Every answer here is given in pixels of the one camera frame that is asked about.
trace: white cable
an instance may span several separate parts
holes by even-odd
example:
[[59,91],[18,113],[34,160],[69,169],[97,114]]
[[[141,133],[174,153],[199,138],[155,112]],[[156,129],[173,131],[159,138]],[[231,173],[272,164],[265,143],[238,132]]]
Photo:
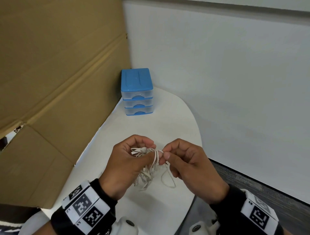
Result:
[[[156,172],[156,169],[158,168],[159,166],[159,153],[158,152],[162,152],[164,153],[163,151],[161,150],[155,150],[155,149],[152,149],[152,148],[147,148],[147,147],[142,147],[142,148],[131,148],[131,154],[134,156],[134,157],[141,157],[147,153],[150,153],[150,152],[155,152],[155,157],[154,157],[154,161],[153,161],[153,164],[151,165],[150,168],[148,168],[148,166],[145,166],[143,168],[143,170],[140,172],[140,174],[138,175],[137,179],[135,180],[134,182],[134,185],[135,186],[139,186],[140,187],[140,191],[144,191],[148,188],[148,186],[151,184],[153,178],[154,178],[154,174]],[[173,184],[174,186],[169,186],[167,184],[164,183],[162,177],[161,177],[161,181],[163,183],[163,185],[165,185],[166,187],[169,187],[169,188],[175,188],[176,185],[175,185],[175,182],[173,180],[173,177],[171,175],[171,173],[169,172],[169,169],[168,169],[168,164],[165,163],[165,166],[166,166],[166,170],[165,172],[162,174],[162,177],[164,176],[164,174],[166,172],[169,173],[169,176],[171,177],[172,181],[173,181]]]

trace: left hand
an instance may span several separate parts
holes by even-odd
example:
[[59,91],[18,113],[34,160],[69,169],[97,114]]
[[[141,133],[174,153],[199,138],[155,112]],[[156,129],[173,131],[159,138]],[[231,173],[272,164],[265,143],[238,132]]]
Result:
[[102,189],[112,199],[121,199],[126,190],[134,183],[140,171],[154,161],[155,153],[133,157],[131,148],[156,148],[154,141],[140,135],[132,135],[113,147],[108,164],[99,178]]

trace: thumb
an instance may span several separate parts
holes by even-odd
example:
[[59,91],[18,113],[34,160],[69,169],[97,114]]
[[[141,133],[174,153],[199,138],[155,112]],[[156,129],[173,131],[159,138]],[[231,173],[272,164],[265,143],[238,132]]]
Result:
[[[160,159],[162,157],[162,152],[158,152],[159,156],[158,158]],[[155,159],[155,152],[150,152],[150,153],[147,153],[141,157],[138,157],[137,158],[137,165],[138,165],[138,168],[139,168],[139,171],[142,170],[145,166],[151,166],[152,163],[154,162],[154,159]]]
[[184,162],[179,156],[173,153],[164,152],[164,158],[167,160],[167,162],[170,163],[171,166],[175,167],[180,173],[184,172],[185,168],[188,166],[186,162]]

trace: white table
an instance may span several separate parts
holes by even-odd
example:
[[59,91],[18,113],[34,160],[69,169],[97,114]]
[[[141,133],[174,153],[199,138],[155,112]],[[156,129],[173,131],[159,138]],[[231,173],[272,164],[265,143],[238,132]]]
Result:
[[[126,116],[120,102],[98,130],[73,168],[52,209],[42,209],[51,217],[61,201],[84,180],[93,180],[104,170],[113,146],[133,134],[154,140],[157,149],[182,138],[201,146],[196,120],[187,105],[177,96],[154,88],[154,113]],[[164,180],[169,183],[169,175]],[[146,191],[131,186],[116,205],[117,220],[129,217],[139,227],[139,235],[174,234],[182,223],[194,195],[183,181],[175,179],[176,188],[161,182],[161,174],[154,178]]]

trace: cardboard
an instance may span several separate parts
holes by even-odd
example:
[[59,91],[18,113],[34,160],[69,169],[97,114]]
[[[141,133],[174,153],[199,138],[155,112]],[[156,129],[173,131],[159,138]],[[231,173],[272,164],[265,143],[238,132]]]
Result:
[[121,0],[0,2],[0,203],[51,208],[130,68]]

